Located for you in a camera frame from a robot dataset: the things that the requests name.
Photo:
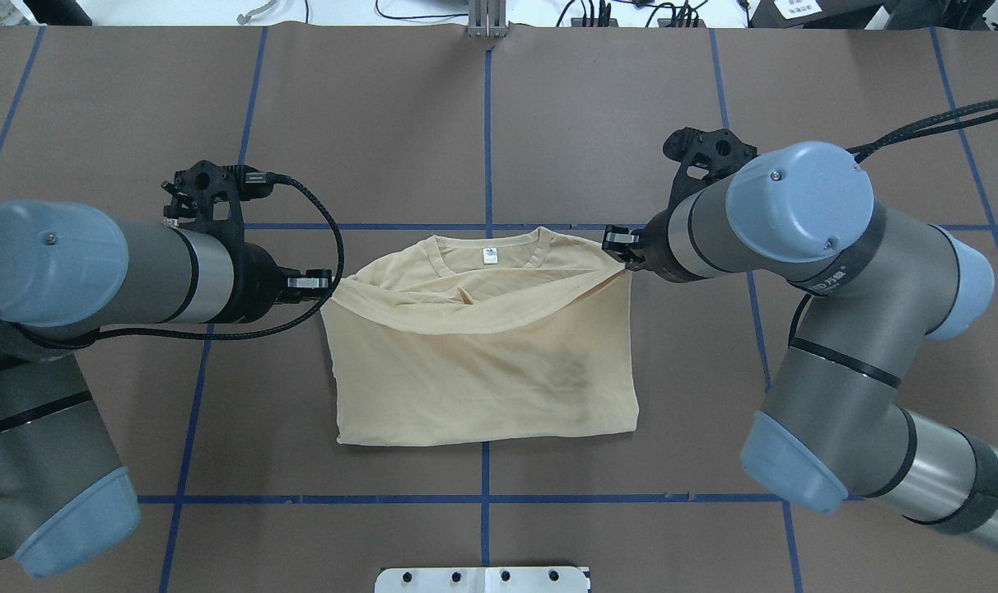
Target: light blue plastic cover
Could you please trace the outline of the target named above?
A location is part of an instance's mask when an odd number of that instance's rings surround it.
[[[777,420],[755,413],[740,465],[777,496],[818,513],[834,513],[846,499],[846,487],[800,439]]]
[[[957,253],[959,282],[954,307],[950,309],[942,325],[927,334],[927,338],[948,340],[954,335],[962,334],[973,320],[986,312],[989,300],[993,297],[993,267],[989,265],[985,255],[961,243],[942,226],[935,228],[942,231]]]
[[[140,522],[129,469],[118,468],[50,517],[14,559],[34,578],[55,577],[107,552]]]
[[[750,161],[725,196],[733,232],[778,262],[818,262],[850,247],[872,218],[872,183],[849,152],[800,142]]]
[[[80,322],[111,301],[128,266],[126,237],[96,208],[32,199],[0,206],[1,320]]]

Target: beige shirt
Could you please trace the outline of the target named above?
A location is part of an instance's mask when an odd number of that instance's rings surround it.
[[[323,307],[338,442],[634,431],[630,290],[597,243],[545,228],[376,259]]]

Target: white sticker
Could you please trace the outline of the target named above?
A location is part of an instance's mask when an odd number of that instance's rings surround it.
[[[773,0],[781,16],[797,19],[800,16],[814,15],[822,11],[818,0]]]

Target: white metal plate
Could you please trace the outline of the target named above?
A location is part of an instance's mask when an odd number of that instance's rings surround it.
[[[590,569],[588,567],[386,569],[375,581],[375,593],[590,593]]]

